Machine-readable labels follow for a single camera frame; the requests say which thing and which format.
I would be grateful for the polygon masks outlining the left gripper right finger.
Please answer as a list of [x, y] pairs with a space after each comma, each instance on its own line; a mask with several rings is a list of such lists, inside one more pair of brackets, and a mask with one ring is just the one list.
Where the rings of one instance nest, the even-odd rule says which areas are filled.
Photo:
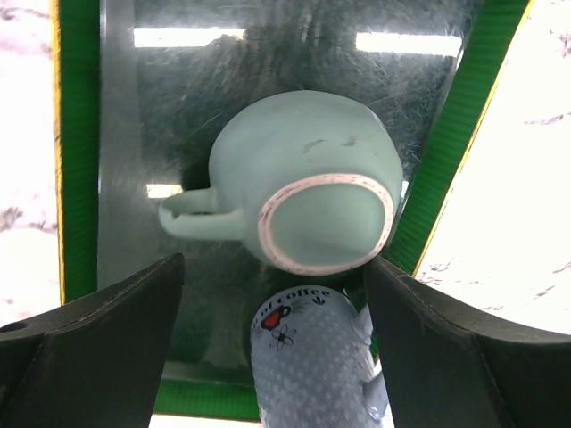
[[363, 269], [397, 427], [568, 427], [570, 337], [496, 317], [389, 261]]

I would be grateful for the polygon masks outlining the green teal mug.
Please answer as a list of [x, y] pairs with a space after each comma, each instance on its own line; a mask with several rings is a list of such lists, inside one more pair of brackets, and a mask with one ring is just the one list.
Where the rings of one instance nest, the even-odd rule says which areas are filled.
[[164, 199], [169, 235], [238, 241], [301, 276], [359, 267], [385, 246], [403, 168], [385, 126], [362, 103], [319, 91], [259, 100], [221, 130], [210, 184]]

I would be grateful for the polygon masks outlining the grey blue mug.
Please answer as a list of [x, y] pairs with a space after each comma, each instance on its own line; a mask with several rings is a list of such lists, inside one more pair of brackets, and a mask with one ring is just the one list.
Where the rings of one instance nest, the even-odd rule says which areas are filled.
[[379, 427], [388, 406], [370, 347], [368, 308], [319, 285], [267, 299], [251, 323], [251, 366], [264, 427]]

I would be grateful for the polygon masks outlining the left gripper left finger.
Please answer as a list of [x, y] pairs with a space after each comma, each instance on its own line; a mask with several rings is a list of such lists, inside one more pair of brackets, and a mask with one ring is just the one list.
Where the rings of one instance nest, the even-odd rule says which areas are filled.
[[184, 284], [180, 254], [1, 329], [3, 427], [146, 427]]

